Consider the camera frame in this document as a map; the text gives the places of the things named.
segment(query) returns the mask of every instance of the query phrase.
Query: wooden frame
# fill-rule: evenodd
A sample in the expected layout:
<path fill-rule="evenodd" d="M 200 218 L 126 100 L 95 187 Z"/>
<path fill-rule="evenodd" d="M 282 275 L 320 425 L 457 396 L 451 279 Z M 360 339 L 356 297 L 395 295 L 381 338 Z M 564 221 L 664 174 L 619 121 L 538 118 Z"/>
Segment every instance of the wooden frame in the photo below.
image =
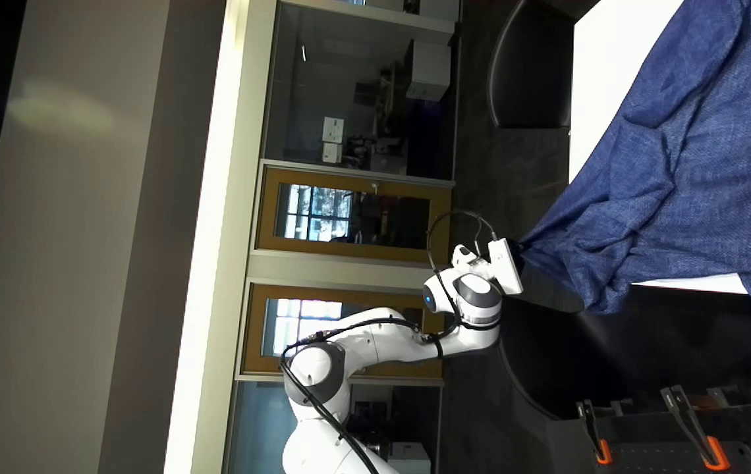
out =
<path fill-rule="evenodd" d="M 386 293 L 357 293 L 357 289 L 315 289 L 315 287 L 277 287 L 277 285 L 250 285 L 248 297 L 248 325 L 241 346 L 241 374 L 279 374 L 279 358 L 262 357 L 262 328 L 266 303 L 274 297 L 300 297 L 300 301 L 340 301 L 353 306 L 386 306 L 395 312 L 422 312 L 422 330 L 439 332 L 443 317 L 423 312 L 422 295 L 386 295 Z M 443 364 L 381 364 L 357 374 L 357 379 L 403 379 L 403 382 L 439 382 Z"/>
<path fill-rule="evenodd" d="M 304 243 L 304 239 L 277 237 L 274 225 L 279 218 L 279 201 L 282 201 L 285 185 L 314 185 L 314 187 L 335 187 L 335 191 L 353 191 L 353 193 L 379 193 L 389 199 L 418 199 L 430 202 L 427 225 L 431 225 L 431 218 L 451 212 L 451 191 L 444 187 L 423 187 L 423 185 L 407 185 L 407 183 L 381 183 L 381 180 L 364 180 L 364 176 L 336 176 L 336 174 L 314 174 L 314 171 L 266 167 L 262 191 L 260 191 L 257 239 L 254 239 L 257 249 L 381 259 L 381 260 L 427 260 L 427 250 L 415 250 L 415 249 Z M 427 243 L 436 263 L 448 260 L 448 230 L 451 227 L 439 227 Z"/>

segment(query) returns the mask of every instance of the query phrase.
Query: cable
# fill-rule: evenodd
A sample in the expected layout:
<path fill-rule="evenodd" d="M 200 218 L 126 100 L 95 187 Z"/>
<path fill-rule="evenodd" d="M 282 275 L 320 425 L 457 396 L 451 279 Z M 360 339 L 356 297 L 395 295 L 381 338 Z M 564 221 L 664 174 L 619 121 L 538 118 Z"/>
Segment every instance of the cable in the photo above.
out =
<path fill-rule="evenodd" d="M 336 430 L 340 439 L 344 439 L 349 445 L 349 450 L 360 458 L 360 463 L 369 470 L 369 474 L 376 474 L 376 467 L 372 463 L 369 454 L 357 445 L 357 439 L 336 422 L 336 417 L 331 417 L 323 403 L 314 396 L 314 389 L 308 389 L 296 374 L 290 367 L 290 351 L 303 349 L 303 346 L 314 346 L 314 343 L 327 343 L 328 338 L 336 338 L 341 332 L 357 330 L 357 328 L 372 328 L 372 325 L 403 325 L 403 328 L 414 328 L 411 322 L 403 318 L 372 318 L 372 322 L 357 322 L 341 330 L 331 330 L 331 332 L 315 332 L 314 338 L 296 339 L 292 346 L 287 346 L 279 357 L 279 367 L 282 374 L 303 393 L 303 397 L 315 408 L 315 414 L 331 426 Z"/>
<path fill-rule="evenodd" d="M 498 239 L 495 227 L 491 227 L 485 216 L 478 216 L 478 213 L 474 213 L 474 212 L 453 208 L 453 212 L 444 212 L 444 213 L 435 216 L 431 225 L 430 225 L 430 230 L 427 230 L 427 263 L 430 263 L 430 272 L 435 275 L 435 279 L 436 279 L 436 285 L 439 285 L 443 289 L 444 289 L 444 279 L 439 278 L 439 272 L 436 272 L 436 266 L 435 266 L 435 259 L 431 259 L 431 250 L 430 250 L 430 237 L 435 235 L 435 230 L 436 230 L 444 218 L 453 221 L 453 216 L 465 216 L 465 218 L 474 218 L 474 221 L 478 225 L 478 230 L 476 230 L 476 235 L 474 235 L 474 249 L 476 249 L 476 237 L 481 235 L 481 230 L 487 230 L 489 239 Z M 453 301 L 453 295 L 451 295 L 448 289 L 444 289 L 444 297 L 448 297 L 448 303 L 451 303 L 453 317 L 457 318 L 457 325 L 465 328 L 464 318 L 460 318 L 460 313 L 457 313 L 457 306 L 455 306 L 455 301 Z"/>

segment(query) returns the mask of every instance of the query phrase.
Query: blue cloth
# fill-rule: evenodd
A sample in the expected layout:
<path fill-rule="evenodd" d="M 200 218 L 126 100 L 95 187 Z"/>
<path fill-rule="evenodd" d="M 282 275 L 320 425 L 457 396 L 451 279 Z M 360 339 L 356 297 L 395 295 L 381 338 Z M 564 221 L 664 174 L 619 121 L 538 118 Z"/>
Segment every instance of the blue cloth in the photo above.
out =
<path fill-rule="evenodd" d="M 751 295 L 751 0 L 677 8 L 522 254 L 594 313 L 661 278 L 738 272 Z"/>

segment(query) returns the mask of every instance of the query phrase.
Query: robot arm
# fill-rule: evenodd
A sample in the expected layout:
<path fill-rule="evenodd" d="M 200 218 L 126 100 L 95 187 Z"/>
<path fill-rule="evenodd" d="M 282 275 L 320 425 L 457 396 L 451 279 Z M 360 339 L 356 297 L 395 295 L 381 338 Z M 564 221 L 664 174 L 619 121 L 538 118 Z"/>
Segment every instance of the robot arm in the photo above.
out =
<path fill-rule="evenodd" d="M 423 283 L 423 303 L 435 313 L 457 317 L 443 338 L 414 330 L 398 312 L 372 308 L 285 351 L 285 389 L 296 418 L 285 447 L 287 474 L 393 472 L 341 432 L 349 407 L 347 379 L 386 360 L 411 364 L 489 349 L 498 339 L 502 293 L 518 295 L 522 285 L 506 239 L 491 239 L 487 250 L 489 260 L 455 245 L 451 270 Z"/>

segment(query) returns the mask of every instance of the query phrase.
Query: white wall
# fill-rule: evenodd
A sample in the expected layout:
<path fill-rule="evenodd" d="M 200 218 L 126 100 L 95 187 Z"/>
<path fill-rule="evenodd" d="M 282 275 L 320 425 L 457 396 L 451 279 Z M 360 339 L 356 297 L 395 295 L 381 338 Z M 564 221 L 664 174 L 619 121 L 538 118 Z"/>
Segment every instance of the white wall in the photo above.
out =
<path fill-rule="evenodd" d="M 229 425 L 237 425 L 229 407 L 237 389 L 237 343 L 244 334 L 244 295 L 252 278 L 303 287 L 347 287 L 347 283 L 364 279 L 364 285 L 389 289 L 395 289 L 395 285 L 415 289 L 422 275 L 427 278 L 423 266 L 340 263 L 347 260 L 340 256 L 327 256 L 314 263 L 308 256 L 282 260 L 279 256 L 252 254 L 250 237 L 257 212 L 254 199 L 274 18 L 277 2 L 225 0 L 169 425 L 166 474 L 223 470 L 225 432 Z M 323 263 L 331 270 L 319 272 L 315 279 L 296 279 L 304 270 L 320 270 Z"/>
<path fill-rule="evenodd" d="M 169 8 L 29 0 L 0 141 L 0 472 L 161 472 L 179 158 L 203 147 L 203 72 L 158 95 Z"/>

